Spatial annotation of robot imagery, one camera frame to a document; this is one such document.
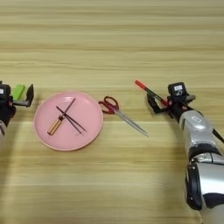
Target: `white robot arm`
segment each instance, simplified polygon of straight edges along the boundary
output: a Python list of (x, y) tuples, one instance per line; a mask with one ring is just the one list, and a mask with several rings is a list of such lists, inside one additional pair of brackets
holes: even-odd
[(166, 108), (160, 108), (155, 94), (149, 90), (148, 103), (154, 112), (167, 112), (175, 118), (185, 137), (188, 166), (185, 175), (185, 199), (190, 208), (198, 210), (204, 224), (224, 223), (224, 157), (216, 142), (224, 139), (213, 125), (188, 104), (195, 99), (186, 92), (183, 82), (168, 87)]

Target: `red scissors handle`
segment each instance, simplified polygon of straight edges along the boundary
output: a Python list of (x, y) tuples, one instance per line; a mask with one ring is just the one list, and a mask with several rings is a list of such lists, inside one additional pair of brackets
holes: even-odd
[(103, 105), (105, 108), (108, 109), (108, 110), (105, 110), (105, 109), (102, 110), (102, 112), (105, 114), (113, 115), (116, 110), (119, 110), (119, 105), (117, 100), (111, 96), (104, 97), (104, 100), (99, 101), (99, 104)]

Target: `black chopstick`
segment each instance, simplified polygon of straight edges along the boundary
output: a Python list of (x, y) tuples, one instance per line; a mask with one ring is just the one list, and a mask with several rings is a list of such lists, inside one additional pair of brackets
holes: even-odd
[[(56, 106), (56, 108), (61, 112), (61, 113), (64, 113), (64, 111), (61, 109), (61, 108), (59, 108), (58, 106)], [(72, 122), (74, 122), (74, 123), (76, 123), (77, 125), (79, 125), (84, 131), (86, 131), (79, 123), (77, 123), (70, 115), (68, 115), (68, 114), (65, 114), (65, 117), (67, 118), (67, 120), (70, 122), (70, 123), (72, 123)]]

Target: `black tool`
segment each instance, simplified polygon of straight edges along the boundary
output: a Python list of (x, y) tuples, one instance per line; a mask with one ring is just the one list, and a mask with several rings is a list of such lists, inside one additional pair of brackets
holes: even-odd
[(80, 134), (81, 134), (81, 131), (74, 124), (77, 124), (80, 128), (82, 128), (85, 132), (87, 132), (79, 123), (77, 123), (70, 115), (68, 115), (67, 113), (65, 113), (61, 108), (59, 108), (58, 106), (56, 108), (62, 114), (64, 114), (64, 117), (79, 131)]

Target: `scissor blade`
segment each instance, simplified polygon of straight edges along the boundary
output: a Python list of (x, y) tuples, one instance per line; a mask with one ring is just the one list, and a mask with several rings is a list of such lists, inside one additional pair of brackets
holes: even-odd
[(120, 116), (126, 123), (128, 123), (131, 127), (133, 127), (134, 129), (138, 130), (139, 132), (141, 132), (142, 134), (144, 134), (145, 136), (149, 136), (149, 134), (142, 129), (138, 124), (136, 124), (135, 122), (133, 122), (130, 118), (128, 118), (126, 115), (124, 115), (123, 113), (121, 113), (119, 110), (115, 110), (115, 113)]

